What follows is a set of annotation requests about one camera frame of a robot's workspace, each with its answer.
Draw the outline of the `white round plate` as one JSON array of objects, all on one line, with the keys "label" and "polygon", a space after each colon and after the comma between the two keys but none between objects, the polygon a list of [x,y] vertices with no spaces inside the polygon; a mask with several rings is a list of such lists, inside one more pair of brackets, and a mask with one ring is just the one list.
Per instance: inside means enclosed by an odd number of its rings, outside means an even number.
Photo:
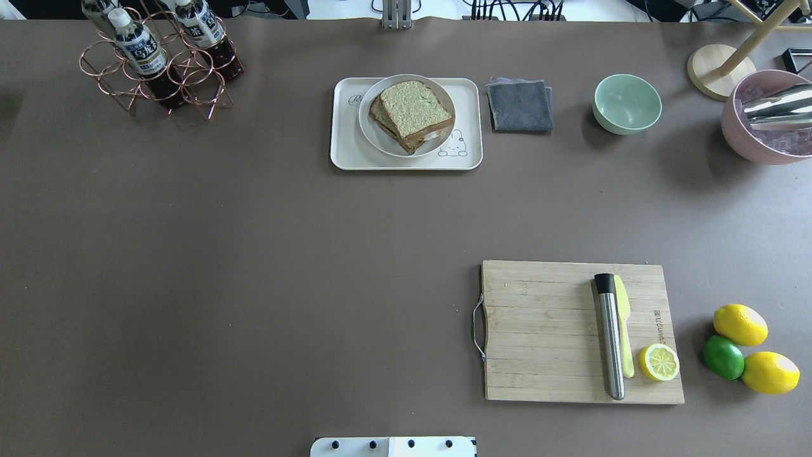
[{"label": "white round plate", "polygon": [[[394,84],[404,82],[404,81],[411,81],[417,80],[421,81],[426,86],[430,87],[437,95],[441,104],[449,110],[450,113],[455,117],[454,124],[452,126],[447,127],[446,132],[439,136],[438,138],[430,139],[424,142],[415,152],[415,154],[408,154],[406,151],[393,139],[391,138],[382,128],[377,125],[377,122],[371,118],[369,115],[369,107],[371,102],[375,96],[380,95],[384,89],[389,86],[393,86]],[[456,109],[454,102],[450,98],[449,93],[444,87],[441,87],[438,82],[430,80],[426,76],[419,76],[415,74],[400,74],[395,76],[389,76],[380,80],[373,84],[373,86],[363,95],[362,97],[362,104],[360,104],[359,113],[358,113],[358,122],[360,125],[360,130],[362,130],[363,136],[373,145],[373,147],[377,148],[378,150],[382,151],[384,154],[388,156],[392,156],[395,158],[404,158],[404,159],[411,159],[411,158],[421,158],[423,156],[428,156],[428,154],[435,152],[436,150],[443,145],[447,139],[450,138],[450,134],[454,128],[456,122]]]}]

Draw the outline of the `bread slice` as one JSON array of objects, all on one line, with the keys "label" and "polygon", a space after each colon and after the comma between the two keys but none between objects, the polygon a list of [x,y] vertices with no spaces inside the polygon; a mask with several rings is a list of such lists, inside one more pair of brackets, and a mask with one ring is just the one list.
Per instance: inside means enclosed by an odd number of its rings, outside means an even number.
[{"label": "bread slice", "polygon": [[369,107],[369,115],[377,125],[382,128],[391,138],[393,138],[408,154],[415,154],[417,149],[426,141],[434,138],[438,138],[442,136],[446,130],[446,128],[440,128],[435,132],[430,132],[428,136],[421,140],[415,140],[412,142],[405,142],[403,139],[398,136],[397,132],[395,132],[395,125],[391,122],[388,114],[384,110],[382,102],[380,101],[380,96],[375,96],[373,102]]},{"label": "bread slice", "polygon": [[432,132],[452,126],[455,117],[441,104],[435,92],[421,81],[404,81],[378,95],[392,131],[405,142],[420,141]]}]

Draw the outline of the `cream rabbit tray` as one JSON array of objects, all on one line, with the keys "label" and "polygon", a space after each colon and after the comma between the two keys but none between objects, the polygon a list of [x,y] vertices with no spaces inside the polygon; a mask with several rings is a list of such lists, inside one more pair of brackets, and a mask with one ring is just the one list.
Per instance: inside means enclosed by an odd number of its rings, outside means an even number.
[{"label": "cream rabbit tray", "polygon": [[449,93],[456,109],[450,138],[438,150],[421,158],[395,158],[373,147],[363,136],[358,122],[363,95],[380,77],[349,77],[334,87],[330,157],[344,170],[467,171],[483,159],[480,122],[480,92],[465,78],[429,78]]}]

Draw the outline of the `bread slice under egg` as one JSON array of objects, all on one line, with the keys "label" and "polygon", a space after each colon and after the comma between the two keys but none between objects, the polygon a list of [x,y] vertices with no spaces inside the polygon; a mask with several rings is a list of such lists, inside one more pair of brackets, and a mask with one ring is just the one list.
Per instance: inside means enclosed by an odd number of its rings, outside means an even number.
[{"label": "bread slice under egg", "polygon": [[382,128],[391,138],[393,138],[408,154],[415,154],[417,149],[426,141],[434,138],[438,138],[442,136],[446,130],[446,128],[440,128],[435,132],[430,132],[428,136],[421,140],[415,140],[412,142],[405,142],[403,139],[398,136],[397,132],[395,132],[395,125],[391,122],[388,114],[384,110],[382,102],[380,101],[380,96],[375,96],[373,102],[369,107],[369,115],[377,125]]}]

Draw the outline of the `grey folded cloth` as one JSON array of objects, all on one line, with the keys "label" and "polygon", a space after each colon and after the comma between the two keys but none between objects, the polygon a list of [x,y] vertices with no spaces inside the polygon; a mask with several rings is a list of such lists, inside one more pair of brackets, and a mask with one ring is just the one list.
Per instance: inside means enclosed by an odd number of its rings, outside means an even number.
[{"label": "grey folded cloth", "polygon": [[485,91],[496,132],[543,133],[554,128],[554,91],[545,81],[499,77]]}]

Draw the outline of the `steel muddler black tip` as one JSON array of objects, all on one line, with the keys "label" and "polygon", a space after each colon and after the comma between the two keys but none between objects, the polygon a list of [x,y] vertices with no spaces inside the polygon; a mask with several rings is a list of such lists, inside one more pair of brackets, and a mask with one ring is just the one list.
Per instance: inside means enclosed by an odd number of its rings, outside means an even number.
[{"label": "steel muddler black tip", "polygon": [[625,397],[622,352],[620,340],[620,315],[617,308],[617,289],[612,273],[598,273],[594,276],[597,291],[598,310],[601,317],[603,355],[607,393],[615,401]]}]

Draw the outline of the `green ceramic bowl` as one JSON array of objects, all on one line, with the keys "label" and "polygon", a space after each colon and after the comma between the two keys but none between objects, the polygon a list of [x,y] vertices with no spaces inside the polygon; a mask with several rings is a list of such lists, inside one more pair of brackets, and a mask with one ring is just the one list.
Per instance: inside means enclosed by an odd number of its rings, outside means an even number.
[{"label": "green ceramic bowl", "polygon": [[610,133],[630,135],[652,127],[662,113],[662,101],[650,82],[632,74],[614,74],[594,90],[593,116]]}]

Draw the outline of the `half lemon slice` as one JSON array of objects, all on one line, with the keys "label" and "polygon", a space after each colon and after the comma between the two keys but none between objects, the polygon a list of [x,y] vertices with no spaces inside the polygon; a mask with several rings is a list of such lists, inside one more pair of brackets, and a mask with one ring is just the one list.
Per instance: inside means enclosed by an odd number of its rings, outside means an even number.
[{"label": "half lemon slice", "polygon": [[678,353],[662,343],[647,345],[641,351],[639,361],[642,373],[653,381],[672,381],[681,370]]}]

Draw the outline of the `tea bottle back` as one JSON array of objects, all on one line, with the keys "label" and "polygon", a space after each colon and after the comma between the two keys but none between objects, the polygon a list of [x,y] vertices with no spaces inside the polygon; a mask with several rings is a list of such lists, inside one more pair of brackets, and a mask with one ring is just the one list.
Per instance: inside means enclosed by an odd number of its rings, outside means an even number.
[{"label": "tea bottle back", "polygon": [[186,42],[203,50],[206,63],[224,80],[234,80],[244,73],[231,40],[206,1],[176,1],[174,14]]}]

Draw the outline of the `tea bottle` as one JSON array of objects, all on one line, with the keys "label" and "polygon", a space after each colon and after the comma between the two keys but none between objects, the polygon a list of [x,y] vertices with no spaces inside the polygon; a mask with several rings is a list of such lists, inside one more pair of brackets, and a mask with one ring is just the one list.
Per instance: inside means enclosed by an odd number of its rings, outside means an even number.
[{"label": "tea bottle", "polygon": [[110,10],[107,20],[114,30],[114,46],[128,59],[153,98],[167,110],[183,106],[186,100],[178,84],[180,76],[153,32],[133,20],[124,8]]},{"label": "tea bottle", "polygon": [[224,80],[234,80],[244,73],[231,40],[206,1],[176,1],[174,14],[186,42],[203,50],[206,63]]},{"label": "tea bottle", "polygon": [[114,8],[120,8],[120,2],[113,0],[82,0],[81,11],[90,20],[96,29],[108,39],[114,38],[114,26],[110,23],[108,15]]}]

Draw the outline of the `tea bottle front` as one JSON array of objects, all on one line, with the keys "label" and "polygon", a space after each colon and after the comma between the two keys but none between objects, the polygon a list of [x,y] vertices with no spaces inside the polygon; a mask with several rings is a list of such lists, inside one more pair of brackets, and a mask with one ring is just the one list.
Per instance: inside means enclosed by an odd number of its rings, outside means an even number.
[{"label": "tea bottle front", "polygon": [[183,106],[186,100],[178,84],[180,76],[153,32],[133,20],[124,8],[110,10],[107,20],[114,30],[114,46],[128,59],[153,98],[167,110]]}]

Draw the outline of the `green lime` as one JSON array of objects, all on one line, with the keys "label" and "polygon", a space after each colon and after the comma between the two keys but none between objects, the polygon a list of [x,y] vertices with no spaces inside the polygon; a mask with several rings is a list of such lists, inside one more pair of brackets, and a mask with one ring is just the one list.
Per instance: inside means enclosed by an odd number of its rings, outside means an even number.
[{"label": "green lime", "polygon": [[745,356],[725,336],[711,336],[702,349],[702,359],[713,373],[728,381],[736,381],[745,370]]}]

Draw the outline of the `yellow lemon far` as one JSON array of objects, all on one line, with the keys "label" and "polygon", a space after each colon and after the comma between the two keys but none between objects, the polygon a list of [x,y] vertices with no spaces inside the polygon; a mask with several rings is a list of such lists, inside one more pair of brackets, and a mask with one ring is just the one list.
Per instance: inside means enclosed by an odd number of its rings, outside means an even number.
[{"label": "yellow lemon far", "polygon": [[724,305],[714,312],[714,329],[736,345],[760,345],[768,338],[768,323],[757,312],[739,303]]}]

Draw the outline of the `yellow lemon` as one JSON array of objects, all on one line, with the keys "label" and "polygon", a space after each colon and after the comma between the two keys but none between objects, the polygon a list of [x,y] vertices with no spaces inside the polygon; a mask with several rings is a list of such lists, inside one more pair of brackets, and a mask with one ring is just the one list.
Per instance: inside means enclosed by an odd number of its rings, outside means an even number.
[{"label": "yellow lemon", "polygon": [[773,351],[759,351],[743,359],[740,378],[751,390],[780,395],[793,390],[800,375],[799,367],[788,357]]},{"label": "yellow lemon", "polygon": [[768,338],[768,323],[757,312],[739,303],[724,305],[714,312],[714,329],[736,345],[760,345]]}]

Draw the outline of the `wooden cup tree stand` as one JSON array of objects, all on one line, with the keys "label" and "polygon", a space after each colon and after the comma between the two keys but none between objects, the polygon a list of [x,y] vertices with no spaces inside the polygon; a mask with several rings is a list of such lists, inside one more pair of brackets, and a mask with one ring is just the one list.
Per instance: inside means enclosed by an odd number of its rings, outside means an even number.
[{"label": "wooden cup tree stand", "polygon": [[756,72],[749,55],[772,32],[810,30],[808,26],[783,25],[795,10],[800,10],[803,15],[810,15],[808,1],[780,1],[766,18],[760,18],[740,1],[731,1],[730,4],[755,24],[752,34],[738,48],[727,44],[702,46],[687,61],[687,73],[694,86],[705,95],[722,102],[728,100],[745,76]]}]

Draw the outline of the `pink bowl with ice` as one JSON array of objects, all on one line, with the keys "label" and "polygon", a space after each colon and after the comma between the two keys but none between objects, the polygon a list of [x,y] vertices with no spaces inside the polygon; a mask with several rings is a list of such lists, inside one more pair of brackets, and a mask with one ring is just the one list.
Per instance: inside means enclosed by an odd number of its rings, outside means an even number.
[{"label": "pink bowl with ice", "polygon": [[742,114],[743,102],[772,95],[795,84],[809,83],[786,70],[757,70],[741,80],[721,115],[723,138],[743,158],[759,164],[793,164],[810,158],[810,129],[753,131]]}]

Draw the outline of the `yellow lemon near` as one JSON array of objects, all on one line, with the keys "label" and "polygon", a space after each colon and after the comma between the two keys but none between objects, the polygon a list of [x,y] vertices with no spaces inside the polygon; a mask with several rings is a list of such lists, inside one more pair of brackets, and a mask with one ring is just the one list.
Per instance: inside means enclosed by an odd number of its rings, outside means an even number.
[{"label": "yellow lemon near", "polygon": [[780,395],[793,390],[800,375],[799,367],[788,357],[773,351],[759,351],[743,359],[740,378],[751,390]]}]

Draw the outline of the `metal ice scoop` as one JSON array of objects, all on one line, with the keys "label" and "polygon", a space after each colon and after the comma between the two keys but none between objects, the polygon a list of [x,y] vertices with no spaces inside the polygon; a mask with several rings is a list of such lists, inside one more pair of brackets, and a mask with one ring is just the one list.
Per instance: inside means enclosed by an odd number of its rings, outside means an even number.
[{"label": "metal ice scoop", "polygon": [[788,131],[811,127],[811,84],[801,83],[746,102],[743,115],[751,128]]}]

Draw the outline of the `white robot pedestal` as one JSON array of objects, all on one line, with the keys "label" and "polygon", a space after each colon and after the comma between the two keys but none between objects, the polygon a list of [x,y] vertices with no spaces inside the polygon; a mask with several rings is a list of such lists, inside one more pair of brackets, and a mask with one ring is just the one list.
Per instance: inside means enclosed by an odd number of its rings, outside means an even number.
[{"label": "white robot pedestal", "polygon": [[474,437],[430,435],[405,437],[320,437],[310,456],[476,456]]}]

